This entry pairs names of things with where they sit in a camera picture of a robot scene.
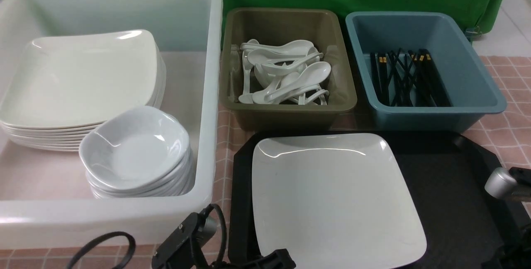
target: stack of white bowls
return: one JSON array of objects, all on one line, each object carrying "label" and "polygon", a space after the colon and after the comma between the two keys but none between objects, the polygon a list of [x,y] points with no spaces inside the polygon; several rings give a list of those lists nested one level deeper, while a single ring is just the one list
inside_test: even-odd
[{"label": "stack of white bowls", "polygon": [[77,151],[95,127],[139,105],[159,108],[166,66],[145,30],[42,37],[25,48],[0,126],[30,148]]},{"label": "stack of white bowls", "polygon": [[94,129],[79,156],[98,199],[177,196],[195,182],[188,132],[152,107],[129,110]]}]

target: white floor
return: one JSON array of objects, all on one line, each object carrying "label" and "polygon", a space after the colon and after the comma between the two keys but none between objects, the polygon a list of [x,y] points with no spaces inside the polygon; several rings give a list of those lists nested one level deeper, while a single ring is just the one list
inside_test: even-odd
[{"label": "white floor", "polygon": [[480,56],[531,57],[531,3],[503,0],[493,29],[473,47]]}]

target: silver metal part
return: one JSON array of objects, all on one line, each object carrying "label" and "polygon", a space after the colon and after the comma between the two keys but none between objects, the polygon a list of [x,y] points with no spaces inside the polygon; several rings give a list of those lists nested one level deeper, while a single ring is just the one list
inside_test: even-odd
[{"label": "silver metal part", "polygon": [[485,184],[485,190],[497,199],[531,201],[531,187],[519,185],[507,169],[495,169]]},{"label": "silver metal part", "polygon": [[195,234],[195,239],[201,247],[205,245],[216,233],[218,223],[210,216],[205,220],[205,225],[200,227]]}]

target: white plastic bin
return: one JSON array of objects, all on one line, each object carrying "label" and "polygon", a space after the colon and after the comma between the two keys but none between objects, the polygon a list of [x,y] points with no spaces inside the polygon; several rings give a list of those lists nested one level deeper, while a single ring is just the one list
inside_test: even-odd
[{"label": "white plastic bin", "polygon": [[116,230],[131,233],[139,244],[158,243],[210,203],[221,24],[222,0],[3,0],[2,96],[34,38],[150,31],[168,70],[161,109],[190,133],[197,174],[193,189],[179,197],[94,199],[76,153],[23,148],[0,129],[0,250],[81,246]]}]

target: olive plastic bin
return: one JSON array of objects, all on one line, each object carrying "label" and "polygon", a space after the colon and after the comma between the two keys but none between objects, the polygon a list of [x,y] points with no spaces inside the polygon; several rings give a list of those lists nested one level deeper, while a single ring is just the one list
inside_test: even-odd
[{"label": "olive plastic bin", "polygon": [[[431,12],[353,12],[346,18],[362,82],[381,130],[463,132],[485,114],[499,114],[506,99],[470,42],[445,14]],[[370,53],[430,51],[452,107],[389,107],[377,98]]]},{"label": "olive plastic bin", "polygon": [[[240,44],[257,39],[280,46],[293,40],[313,42],[332,66],[321,84],[330,91],[328,105],[244,104]],[[233,111],[242,129],[328,129],[336,116],[357,102],[347,50],[337,16],[328,10],[239,8],[229,12],[225,26],[220,78],[220,101]],[[259,90],[254,84],[254,91]]]}]

